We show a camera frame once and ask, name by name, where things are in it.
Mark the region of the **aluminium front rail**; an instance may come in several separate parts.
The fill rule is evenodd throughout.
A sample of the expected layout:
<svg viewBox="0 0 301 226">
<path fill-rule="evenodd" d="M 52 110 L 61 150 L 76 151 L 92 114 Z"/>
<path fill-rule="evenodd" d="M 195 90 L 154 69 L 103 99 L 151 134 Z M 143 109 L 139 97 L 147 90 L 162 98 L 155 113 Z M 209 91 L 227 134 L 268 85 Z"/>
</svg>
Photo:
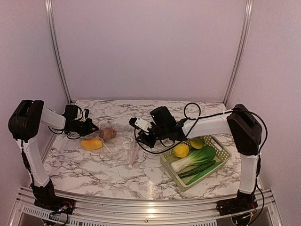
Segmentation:
<svg viewBox="0 0 301 226">
<path fill-rule="evenodd" d="M 231 226 L 241 216 L 221 216 L 219 200 L 234 195 L 184 200 L 130 200 L 88 196 L 57 190 L 59 196 L 75 200 L 73 213 L 50 217 L 50 211 L 36 207 L 32 190 L 21 187 L 8 225 L 42 225 L 44 221 L 70 226 Z"/>
</svg>

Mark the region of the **clear zip top bag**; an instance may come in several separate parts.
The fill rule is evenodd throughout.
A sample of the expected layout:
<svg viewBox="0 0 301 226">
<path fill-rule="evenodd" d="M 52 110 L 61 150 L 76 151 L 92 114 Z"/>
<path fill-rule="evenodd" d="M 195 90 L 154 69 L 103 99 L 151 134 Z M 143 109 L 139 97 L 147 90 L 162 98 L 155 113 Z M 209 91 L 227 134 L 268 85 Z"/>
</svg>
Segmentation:
<svg viewBox="0 0 301 226">
<path fill-rule="evenodd" d="M 116 137 L 110 141 L 100 139 L 100 131 L 106 127 L 116 130 Z M 106 123 L 99 126 L 99 130 L 79 140 L 97 138 L 102 140 L 103 147 L 97 150 L 87 150 L 98 153 L 101 158 L 111 161 L 113 164 L 121 165 L 126 169 L 132 169 L 138 158 L 138 146 L 134 138 L 134 128 L 129 125 L 118 123 Z"/>
</svg>

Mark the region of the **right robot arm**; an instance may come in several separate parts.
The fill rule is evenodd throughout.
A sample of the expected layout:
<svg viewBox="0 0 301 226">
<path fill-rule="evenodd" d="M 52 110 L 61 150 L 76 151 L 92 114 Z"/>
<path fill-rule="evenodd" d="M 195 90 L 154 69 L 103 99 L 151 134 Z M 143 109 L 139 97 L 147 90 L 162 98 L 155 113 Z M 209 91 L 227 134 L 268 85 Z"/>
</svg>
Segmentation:
<svg viewBox="0 0 301 226">
<path fill-rule="evenodd" d="M 134 122 L 134 136 L 137 144 L 150 153 L 157 141 L 169 139 L 174 142 L 171 150 L 186 140 L 198 137 L 230 137 L 241 159 L 240 184 L 238 197 L 233 207 L 243 211 L 251 204 L 260 173 L 261 149 L 267 138 L 268 129 L 264 120 L 249 111 L 243 104 L 213 115 L 176 120 L 166 106 L 151 111 L 152 121 L 138 118 Z"/>
</svg>

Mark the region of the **yellow fake lemon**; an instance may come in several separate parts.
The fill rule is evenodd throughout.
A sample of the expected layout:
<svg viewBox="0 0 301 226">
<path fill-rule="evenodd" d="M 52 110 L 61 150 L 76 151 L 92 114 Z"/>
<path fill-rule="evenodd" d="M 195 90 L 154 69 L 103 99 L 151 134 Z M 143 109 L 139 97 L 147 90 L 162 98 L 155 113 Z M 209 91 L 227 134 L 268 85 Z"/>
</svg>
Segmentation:
<svg viewBox="0 0 301 226">
<path fill-rule="evenodd" d="M 173 149 L 173 154 L 177 158 L 185 158 L 190 152 L 190 148 L 186 144 L 179 144 Z"/>
</svg>

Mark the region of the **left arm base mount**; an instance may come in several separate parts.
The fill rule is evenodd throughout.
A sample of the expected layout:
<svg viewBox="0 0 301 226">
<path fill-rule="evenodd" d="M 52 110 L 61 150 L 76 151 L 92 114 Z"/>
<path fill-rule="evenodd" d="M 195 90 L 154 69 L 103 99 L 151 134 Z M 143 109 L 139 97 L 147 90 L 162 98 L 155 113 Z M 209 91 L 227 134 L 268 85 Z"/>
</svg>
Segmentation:
<svg viewBox="0 0 301 226">
<path fill-rule="evenodd" d="M 67 213 L 68 215 L 71 215 L 73 213 L 75 200 L 57 196 L 53 201 L 39 201 L 36 199 L 34 205 L 51 210 L 53 214 Z"/>
</svg>

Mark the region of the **brown fake potato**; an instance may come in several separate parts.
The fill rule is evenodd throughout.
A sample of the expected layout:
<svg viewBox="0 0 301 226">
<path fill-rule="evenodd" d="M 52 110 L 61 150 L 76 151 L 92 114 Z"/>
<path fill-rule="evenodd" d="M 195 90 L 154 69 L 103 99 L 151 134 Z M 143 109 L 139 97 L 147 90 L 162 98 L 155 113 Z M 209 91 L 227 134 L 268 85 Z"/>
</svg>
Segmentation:
<svg viewBox="0 0 301 226">
<path fill-rule="evenodd" d="M 99 137 L 104 141 L 110 141 L 116 137 L 116 130 L 112 127 L 106 127 L 100 131 Z"/>
</svg>

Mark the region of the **green fake cucumber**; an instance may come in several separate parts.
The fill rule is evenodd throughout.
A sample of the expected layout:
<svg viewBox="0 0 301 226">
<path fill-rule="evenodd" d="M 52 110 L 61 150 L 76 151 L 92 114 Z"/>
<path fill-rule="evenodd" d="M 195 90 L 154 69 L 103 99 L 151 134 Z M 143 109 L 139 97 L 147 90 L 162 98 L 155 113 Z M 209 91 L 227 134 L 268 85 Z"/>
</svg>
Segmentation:
<svg viewBox="0 0 301 226">
<path fill-rule="evenodd" d="M 214 170 L 217 166 L 219 166 L 222 162 L 216 162 L 212 166 L 208 167 L 207 169 L 203 170 L 202 172 L 198 173 L 194 178 L 192 178 L 186 185 L 190 185 L 195 181 L 199 180 L 204 175 L 208 174 L 210 171 Z"/>
</svg>

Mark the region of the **pale green plastic basket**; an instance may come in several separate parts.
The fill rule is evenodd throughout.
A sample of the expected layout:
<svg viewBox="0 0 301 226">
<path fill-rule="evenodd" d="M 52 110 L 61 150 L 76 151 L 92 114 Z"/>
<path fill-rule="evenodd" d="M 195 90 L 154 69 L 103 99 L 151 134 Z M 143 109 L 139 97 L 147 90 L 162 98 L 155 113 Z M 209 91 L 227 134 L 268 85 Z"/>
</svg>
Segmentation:
<svg viewBox="0 0 301 226">
<path fill-rule="evenodd" d="M 160 155 L 160 162 L 176 183 L 178 189 L 185 192 L 220 169 L 231 157 L 231 152 L 214 136 L 202 136 L 204 147 L 196 149 L 186 140 L 180 144 L 188 146 L 189 153 L 184 158 L 175 156 L 170 150 Z"/>
</svg>

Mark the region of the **dark green fake pepper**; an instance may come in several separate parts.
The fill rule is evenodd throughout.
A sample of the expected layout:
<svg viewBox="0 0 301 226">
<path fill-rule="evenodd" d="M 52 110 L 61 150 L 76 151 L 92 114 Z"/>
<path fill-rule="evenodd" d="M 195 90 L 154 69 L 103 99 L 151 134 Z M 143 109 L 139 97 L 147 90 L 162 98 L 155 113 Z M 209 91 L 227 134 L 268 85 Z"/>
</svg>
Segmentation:
<svg viewBox="0 0 301 226">
<path fill-rule="evenodd" d="M 205 141 L 202 137 L 196 137 L 196 138 L 190 139 L 190 145 L 192 148 L 200 150 L 205 146 Z"/>
</svg>

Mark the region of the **dark green bumpy cucumber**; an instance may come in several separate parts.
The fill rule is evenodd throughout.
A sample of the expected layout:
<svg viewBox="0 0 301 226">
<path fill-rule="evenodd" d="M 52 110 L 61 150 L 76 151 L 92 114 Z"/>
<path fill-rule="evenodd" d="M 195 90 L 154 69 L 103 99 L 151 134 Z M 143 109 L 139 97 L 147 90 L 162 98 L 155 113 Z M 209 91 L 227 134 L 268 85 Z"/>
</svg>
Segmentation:
<svg viewBox="0 0 301 226">
<path fill-rule="evenodd" d="M 179 178 L 186 178 L 186 177 L 191 177 L 193 175 L 196 175 L 204 170 L 206 170 L 207 168 L 211 167 L 212 165 L 214 165 L 216 163 L 216 160 L 212 160 L 212 161 L 209 161 L 205 164 L 202 164 L 200 166 L 197 166 L 189 171 L 186 171 L 186 172 L 183 172 L 183 173 L 180 173 L 178 174 L 178 177 Z"/>
</svg>

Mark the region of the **orange yellow fake corn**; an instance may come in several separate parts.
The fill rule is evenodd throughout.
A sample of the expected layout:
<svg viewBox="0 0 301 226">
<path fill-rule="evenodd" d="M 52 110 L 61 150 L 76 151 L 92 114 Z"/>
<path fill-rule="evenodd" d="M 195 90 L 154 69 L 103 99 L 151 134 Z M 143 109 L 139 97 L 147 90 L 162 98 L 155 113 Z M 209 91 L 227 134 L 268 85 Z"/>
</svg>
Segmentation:
<svg viewBox="0 0 301 226">
<path fill-rule="evenodd" d="M 83 139 L 80 144 L 84 149 L 87 150 L 97 150 L 103 147 L 102 140 L 97 138 Z"/>
</svg>

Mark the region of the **green fake bok choy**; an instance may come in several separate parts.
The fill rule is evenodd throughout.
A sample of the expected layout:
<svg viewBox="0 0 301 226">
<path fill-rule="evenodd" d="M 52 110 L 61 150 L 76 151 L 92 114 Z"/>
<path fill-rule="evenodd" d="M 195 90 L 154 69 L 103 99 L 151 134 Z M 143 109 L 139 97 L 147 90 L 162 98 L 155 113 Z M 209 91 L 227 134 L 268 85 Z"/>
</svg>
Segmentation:
<svg viewBox="0 0 301 226">
<path fill-rule="evenodd" d="M 172 162 L 170 165 L 175 172 L 179 172 L 190 166 L 199 166 L 214 159 L 216 151 L 206 145 L 202 149 L 192 149 L 185 158 Z"/>
</svg>

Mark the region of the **right aluminium frame post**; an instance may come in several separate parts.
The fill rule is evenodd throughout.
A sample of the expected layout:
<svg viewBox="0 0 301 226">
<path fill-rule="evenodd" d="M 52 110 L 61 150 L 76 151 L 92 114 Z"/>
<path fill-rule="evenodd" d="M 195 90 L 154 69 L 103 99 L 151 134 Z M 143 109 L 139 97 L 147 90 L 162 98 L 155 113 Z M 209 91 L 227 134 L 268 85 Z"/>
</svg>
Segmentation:
<svg viewBox="0 0 301 226">
<path fill-rule="evenodd" d="M 231 94 L 235 87 L 236 79 L 238 77 L 241 60 L 243 57 L 244 50 L 246 48 L 247 38 L 248 38 L 249 30 L 250 30 L 252 10 L 253 10 L 253 0 L 246 0 L 242 29 L 241 29 L 241 34 L 240 34 L 239 43 L 238 43 L 238 49 L 237 49 L 236 57 L 235 57 L 234 64 L 233 64 L 233 67 L 231 70 L 230 80 L 227 85 L 227 89 L 226 89 L 224 99 L 223 99 L 223 103 L 225 106 L 227 106 L 230 101 L 230 97 L 231 97 Z"/>
</svg>

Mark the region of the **left aluminium frame post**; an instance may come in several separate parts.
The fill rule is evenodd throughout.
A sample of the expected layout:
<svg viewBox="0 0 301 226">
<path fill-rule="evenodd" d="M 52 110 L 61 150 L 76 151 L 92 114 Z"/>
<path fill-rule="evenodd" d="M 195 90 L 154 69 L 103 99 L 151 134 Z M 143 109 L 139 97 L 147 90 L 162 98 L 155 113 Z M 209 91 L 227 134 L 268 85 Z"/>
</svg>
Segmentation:
<svg viewBox="0 0 301 226">
<path fill-rule="evenodd" d="M 53 4 L 51 0 L 45 0 L 45 8 L 47 14 L 47 21 L 49 27 L 49 34 L 51 38 L 52 49 L 54 53 L 55 63 L 58 70 L 59 79 L 62 85 L 63 94 L 66 99 L 66 102 L 72 104 L 71 94 L 67 85 L 67 79 L 65 77 L 63 63 L 60 56 L 59 45 L 56 35 L 55 29 L 55 19 L 54 19 L 54 12 L 53 12 Z"/>
</svg>

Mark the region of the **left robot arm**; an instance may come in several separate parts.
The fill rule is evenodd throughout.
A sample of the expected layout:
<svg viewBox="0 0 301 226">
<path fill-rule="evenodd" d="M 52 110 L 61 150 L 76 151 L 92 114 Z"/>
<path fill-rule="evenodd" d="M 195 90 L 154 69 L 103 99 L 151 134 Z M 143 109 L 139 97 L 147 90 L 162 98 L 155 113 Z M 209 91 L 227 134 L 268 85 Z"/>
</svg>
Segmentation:
<svg viewBox="0 0 301 226">
<path fill-rule="evenodd" d="M 99 128 L 89 118 L 88 109 L 67 105 L 63 114 L 57 114 L 45 107 L 42 100 L 22 100 L 10 117 L 8 129 L 20 148 L 24 165 L 32 178 L 33 194 L 48 209 L 54 210 L 60 202 L 44 169 L 38 148 L 37 134 L 41 124 L 66 135 L 76 133 L 79 137 L 88 136 Z"/>
</svg>

